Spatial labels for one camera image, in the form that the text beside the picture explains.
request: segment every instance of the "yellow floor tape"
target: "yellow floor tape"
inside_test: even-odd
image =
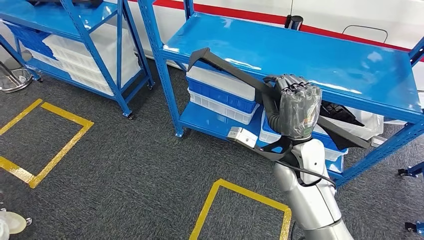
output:
[[[9,130],[13,125],[19,122],[23,117],[25,117],[29,112],[35,109],[43,100],[37,99],[33,104],[19,113],[14,119],[12,119],[9,123],[7,123],[4,127],[0,129],[0,136],[4,134],[7,130]],[[0,156],[0,168],[5,169],[9,173],[15,175],[20,180],[29,184],[30,188],[35,188],[46,176],[49,172],[58,164],[58,162],[64,157],[64,155],[80,140],[80,138],[91,128],[94,122],[89,121],[85,118],[77,116],[73,113],[65,111],[57,106],[51,105],[50,103],[44,102],[41,107],[45,110],[48,110],[54,114],[57,114],[65,119],[68,119],[74,123],[82,125],[82,128],[78,131],[78,133],[73,136],[73,138],[53,157],[52,160],[41,170],[41,172],[34,176],[25,169],[19,167],[14,164],[10,160]]]
[[[212,202],[215,199],[215,196],[218,193],[218,189],[220,187],[227,188],[236,193],[244,195],[253,200],[259,201],[263,204],[276,208],[280,211],[284,212],[284,216],[282,218],[281,232],[279,239],[287,240],[289,237],[289,229],[290,229],[290,220],[292,218],[292,210],[287,205],[284,205],[280,202],[272,200],[266,196],[260,195],[256,192],[250,191],[249,189],[243,188],[241,186],[235,185],[234,183],[225,181],[224,179],[219,179],[213,183],[212,188],[210,189],[209,194],[207,195],[206,201],[204,202],[203,208],[197,218],[196,224],[194,226],[193,231],[190,235],[190,240],[195,240],[199,237],[200,231],[202,230],[202,226],[205,223],[206,216],[208,215],[209,209],[212,206]]]

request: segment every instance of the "blue metal shelf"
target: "blue metal shelf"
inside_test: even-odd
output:
[[[187,64],[193,51],[206,47],[258,79],[270,74],[303,76],[323,89],[324,100],[408,122],[343,173],[329,171],[337,186],[346,184],[424,133],[424,114],[412,73],[412,66],[422,57],[424,38],[408,53],[197,13],[193,1],[184,0],[187,21],[163,44],[151,1],[138,0],[138,5],[178,137],[184,133],[183,126],[221,139],[231,126],[259,134],[258,113],[248,126],[191,102],[179,114],[166,60]],[[197,66],[214,70],[201,61]]]
[[[0,43],[6,50],[22,65],[30,69],[39,69],[42,72],[51,75],[59,80],[63,80],[79,88],[88,90],[100,96],[115,100],[122,109],[122,114],[125,117],[131,116],[131,110],[128,107],[128,102],[136,95],[136,93],[148,83],[149,88],[155,84],[152,79],[146,56],[143,51],[139,34],[134,23],[133,16],[130,11],[130,6],[126,0],[118,0],[117,4],[102,2],[98,7],[90,7],[87,4],[73,4],[71,0],[60,0],[61,5],[54,3],[44,3],[37,6],[32,6],[26,0],[0,0],[0,18],[4,21],[13,24],[20,24],[25,27],[41,30],[43,32],[52,33],[68,39],[82,42],[88,52],[93,57],[101,74],[107,82],[113,95],[105,94],[101,91],[83,85],[71,79],[70,75],[58,68],[43,63],[39,60],[32,59],[27,63],[19,56],[19,54],[0,36]],[[116,82],[105,63],[103,62],[99,52],[97,51],[90,33],[97,27],[104,24],[111,17],[117,15],[116,26]],[[121,87],[121,70],[122,70],[122,19],[128,21],[128,29],[131,32],[132,38],[136,45],[138,57],[140,58],[141,70],[138,71],[129,81]],[[31,70],[35,78],[40,77]],[[123,92],[144,73],[143,79],[138,85],[124,98]]]
[[[188,63],[193,51],[205,47],[258,79],[303,76],[331,102],[414,122],[423,114],[404,51],[195,12],[162,53]]]
[[[33,6],[26,0],[0,0],[0,3],[0,19],[67,39],[80,42],[83,40],[68,12],[61,5],[46,3]],[[75,4],[74,8],[89,33],[118,12],[118,6],[110,2],[103,2],[96,8],[87,7],[87,4]]]

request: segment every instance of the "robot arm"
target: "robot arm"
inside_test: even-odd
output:
[[[283,74],[260,82],[210,52],[191,54],[188,70],[201,60],[255,88],[255,101],[263,104],[269,126],[281,138],[269,145],[256,145],[258,137],[241,127],[232,127],[227,138],[275,162],[274,175],[286,193],[288,206],[307,240],[351,240],[334,198],[336,186],[325,166],[324,145],[311,137],[320,125],[339,149],[367,148],[369,143],[320,117],[322,91],[306,79]],[[283,152],[274,152],[281,147]]]

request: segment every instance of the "white plastic crate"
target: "white plastic crate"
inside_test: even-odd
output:
[[[92,82],[97,82],[99,84],[103,84],[106,82],[105,78],[102,75],[102,72],[99,70],[98,67],[96,70],[88,69],[80,65],[68,62],[65,59],[61,59],[60,57],[58,57],[57,59],[60,60],[63,66],[63,69],[67,71],[68,73],[72,73],[75,75],[85,77],[87,79],[91,79]],[[140,69],[141,68],[138,64],[138,58],[132,52],[132,50],[129,56],[124,57],[124,55],[122,55],[121,84],[124,85],[126,82],[128,82],[130,78],[134,76],[134,74],[140,71]],[[112,67],[110,75],[112,76],[113,81],[116,83],[117,81],[117,66],[116,65],[115,67]]]
[[[369,140],[370,138],[382,134],[384,131],[384,117],[367,111],[358,110],[352,107],[346,107],[356,117],[356,120],[364,124],[358,126],[344,121],[335,120],[325,117],[330,122],[348,131],[349,133],[358,136],[362,139]],[[316,126],[315,132],[327,134],[320,126]]]
[[[137,59],[129,63],[127,67],[125,68],[125,71],[123,69],[121,87],[123,87],[139,70],[140,70],[140,66]],[[80,74],[75,74],[72,71],[69,72],[69,75],[72,80],[80,84],[96,89],[110,96],[114,95],[111,88],[109,87],[108,83],[106,82],[104,78],[102,81],[93,81],[89,77],[86,77]]]
[[[203,95],[192,92],[189,89],[187,89],[187,91],[190,93],[190,101],[192,103],[198,104],[204,108],[246,125],[251,122],[256,109],[259,107],[259,104],[257,104],[252,113],[245,113]]]
[[[90,33],[100,57],[109,72],[116,72],[117,63],[117,27],[109,24],[102,24],[95,31]],[[82,42],[74,41],[57,35],[50,35],[43,40],[53,52],[57,59],[66,60],[68,63],[79,65],[80,67],[99,71],[92,55]],[[122,62],[129,56],[124,53],[131,52],[134,55],[134,42],[127,29],[122,29]]]
[[[83,85],[90,87],[92,89],[96,89],[96,90],[103,92],[107,95],[110,95],[110,96],[114,95],[114,93],[112,92],[111,88],[106,83],[106,81],[104,82],[105,84],[101,84],[101,83],[91,81],[89,78],[86,78],[84,76],[76,75],[76,74],[73,74],[73,73],[69,73],[69,75],[70,75],[70,78],[72,80],[74,80],[75,82],[83,84]]]
[[[273,132],[269,132],[269,131],[265,131],[263,129],[263,125],[264,125],[264,120],[265,120],[265,110],[262,113],[262,120],[260,122],[260,133],[259,133],[259,140],[267,143],[267,144],[271,144],[274,143],[276,141],[278,141],[281,137],[280,134],[276,134]],[[329,160],[329,161],[336,161],[340,156],[346,155],[348,154],[348,149],[344,150],[344,151],[337,151],[337,150],[333,150],[330,148],[325,148],[325,159]]]
[[[240,98],[255,100],[255,89],[235,77],[196,66],[192,67],[186,76]]]
[[[31,53],[31,55],[32,55],[33,58],[35,58],[37,60],[40,60],[41,62],[44,62],[44,63],[46,63],[48,65],[51,65],[51,66],[53,66],[55,68],[58,68],[60,70],[64,70],[63,65],[62,65],[62,63],[60,61],[54,60],[53,58],[50,58],[48,56],[45,56],[45,55],[43,55],[43,54],[41,54],[41,53],[39,53],[37,51],[31,50],[29,48],[27,48],[27,50]]]

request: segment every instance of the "black cable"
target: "black cable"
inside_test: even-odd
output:
[[[290,165],[288,163],[285,163],[283,161],[276,160],[275,162],[278,163],[278,164],[281,164],[284,167],[287,167],[289,169],[293,169],[295,171],[299,171],[299,172],[302,172],[302,173],[305,173],[305,174],[309,174],[309,175],[318,177],[320,179],[324,179],[324,180],[328,181],[329,183],[331,183],[334,188],[336,188],[336,183],[333,180],[331,180],[329,177],[326,177],[324,175],[321,175],[319,173],[316,173],[316,172],[313,172],[313,171],[310,171],[310,170],[307,170],[307,169],[304,169],[304,168],[299,168],[299,167],[296,167],[296,166],[292,166],[292,165]]]
[[[290,240],[293,240],[293,233],[295,232],[296,221],[293,222],[293,226],[291,227]]]

